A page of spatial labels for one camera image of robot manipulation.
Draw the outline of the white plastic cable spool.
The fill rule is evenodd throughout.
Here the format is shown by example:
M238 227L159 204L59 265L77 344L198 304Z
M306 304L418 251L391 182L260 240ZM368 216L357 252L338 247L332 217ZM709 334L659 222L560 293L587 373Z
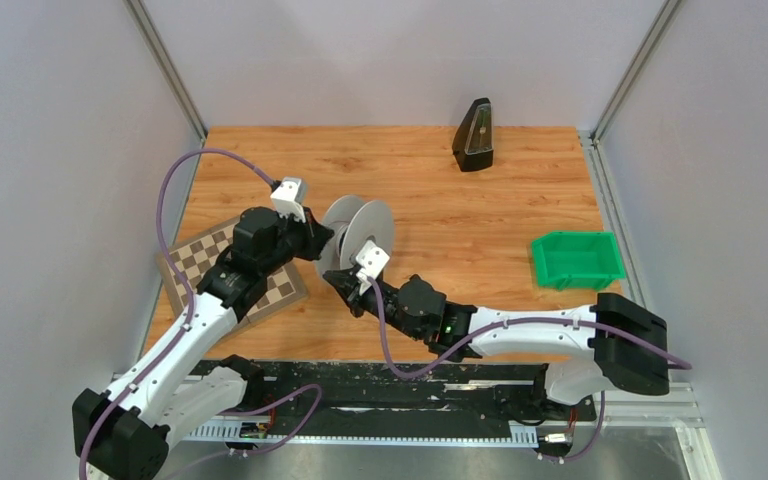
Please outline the white plastic cable spool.
M391 208L382 200L365 201L357 195L337 199L327 210L322 224L334 232L314 261L317 275L330 270L350 269L368 242L390 256L393 253L395 225Z

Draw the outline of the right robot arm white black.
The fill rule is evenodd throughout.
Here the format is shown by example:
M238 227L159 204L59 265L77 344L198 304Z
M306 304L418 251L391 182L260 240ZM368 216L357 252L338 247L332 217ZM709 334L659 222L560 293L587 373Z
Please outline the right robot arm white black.
M670 390L667 323L616 293L554 311L503 311L447 299L418 275L400 287L371 280L359 268L330 270L324 280L355 317L374 315L379 336L394 329L422 342L440 362L537 353L560 355L543 366L531 403L556 417L584 397L608 390L663 396Z

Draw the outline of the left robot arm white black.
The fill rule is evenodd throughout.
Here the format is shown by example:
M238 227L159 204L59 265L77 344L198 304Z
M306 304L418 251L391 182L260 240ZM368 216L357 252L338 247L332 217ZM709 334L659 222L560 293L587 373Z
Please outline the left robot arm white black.
M268 290L268 278L294 259L315 261L333 238L309 208L300 216L245 210L229 245L161 339L102 392L72 405L78 476L93 466L111 479L152 479L169 452L223 410L260 410L266 388L251 361L233 355L199 382L180 386L208 350L240 324Z

